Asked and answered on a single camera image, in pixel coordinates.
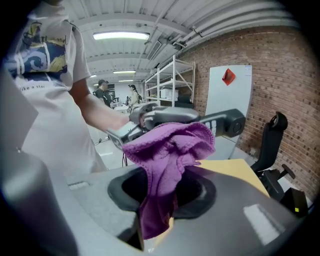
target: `white table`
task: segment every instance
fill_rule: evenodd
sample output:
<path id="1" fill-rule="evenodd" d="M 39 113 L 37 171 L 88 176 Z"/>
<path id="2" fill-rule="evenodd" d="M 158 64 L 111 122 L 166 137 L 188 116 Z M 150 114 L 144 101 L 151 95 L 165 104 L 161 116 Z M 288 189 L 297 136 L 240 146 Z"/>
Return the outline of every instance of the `white table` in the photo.
<path id="1" fill-rule="evenodd" d="M 114 108 L 115 111 L 121 112 L 123 114 L 128 113 L 128 106 L 117 106 Z"/>
<path id="2" fill-rule="evenodd" d="M 115 103 L 110 104 L 111 108 L 116 108 L 116 107 L 121 107 L 121 106 L 122 106 L 121 100 L 119 102 L 115 102 Z"/>

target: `ceiling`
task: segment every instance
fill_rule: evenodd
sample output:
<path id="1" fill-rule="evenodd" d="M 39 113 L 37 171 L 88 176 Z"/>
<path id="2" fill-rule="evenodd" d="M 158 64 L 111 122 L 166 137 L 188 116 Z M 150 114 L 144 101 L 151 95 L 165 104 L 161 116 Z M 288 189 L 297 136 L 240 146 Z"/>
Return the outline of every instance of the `ceiling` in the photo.
<path id="1" fill-rule="evenodd" d="M 283 6 L 267 0 L 64 0 L 69 20 L 82 32 L 87 63 L 110 83 L 142 81 L 172 55 L 223 33 L 255 26 L 298 26 Z M 94 40 L 99 32 L 149 33 L 139 39 Z M 155 43 L 161 47 L 147 59 Z M 136 74 L 113 71 L 135 70 Z"/>

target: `microfiber cloth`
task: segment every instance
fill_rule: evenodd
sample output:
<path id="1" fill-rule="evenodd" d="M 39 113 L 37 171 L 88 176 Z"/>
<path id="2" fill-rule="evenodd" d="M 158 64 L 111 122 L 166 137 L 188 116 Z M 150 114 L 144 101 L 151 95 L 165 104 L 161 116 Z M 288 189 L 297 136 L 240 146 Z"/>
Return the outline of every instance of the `microfiber cloth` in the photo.
<path id="1" fill-rule="evenodd" d="M 140 205 L 143 239 L 154 238 L 169 227 L 178 207 L 175 189 L 186 166 L 197 165 L 215 152 L 215 139 L 199 122 L 165 123 L 122 146 L 126 156 L 146 171 L 147 196 Z"/>

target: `black office chair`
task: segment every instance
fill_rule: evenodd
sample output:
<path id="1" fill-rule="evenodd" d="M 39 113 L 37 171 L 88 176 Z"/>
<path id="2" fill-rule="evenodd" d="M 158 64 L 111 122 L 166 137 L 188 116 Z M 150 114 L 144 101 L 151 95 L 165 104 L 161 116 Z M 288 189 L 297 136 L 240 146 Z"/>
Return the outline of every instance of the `black office chair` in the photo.
<path id="1" fill-rule="evenodd" d="M 284 171 L 281 173 L 277 169 L 266 170 L 276 161 L 280 143 L 287 127 L 288 120 L 286 116 L 280 112 L 276 112 L 271 121 L 267 122 L 264 126 L 259 159 L 251 166 L 270 197 L 277 201 L 280 201 L 285 195 L 278 180 L 287 174 L 293 179 L 296 177 L 294 172 L 285 164 L 282 165 Z"/>
<path id="2" fill-rule="evenodd" d="M 261 177 L 263 170 L 275 163 L 280 143 L 287 127 L 288 120 L 286 116 L 278 111 L 271 121 L 265 124 L 259 159 L 251 166 L 258 177 Z"/>

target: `red brick wall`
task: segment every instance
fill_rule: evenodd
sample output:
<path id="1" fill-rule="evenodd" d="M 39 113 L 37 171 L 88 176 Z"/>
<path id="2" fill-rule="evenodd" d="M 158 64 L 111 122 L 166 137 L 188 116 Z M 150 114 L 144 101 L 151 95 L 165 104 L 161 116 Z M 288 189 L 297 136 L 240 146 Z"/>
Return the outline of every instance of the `red brick wall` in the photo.
<path id="1" fill-rule="evenodd" d="M 179 59 L 197 64 L 195 109 L 205 114 L 210 68 L 252 65 L 253 95 L 246 126 L 237 146 L 258 150 L 263 126 L 280 111 L 288 128 L 275 165 L 286 163 L 293 183 L 314 198 L 320 183 L 319 64 L 303 35 L 291 27 L 243 29 L 191 48 Z"/>

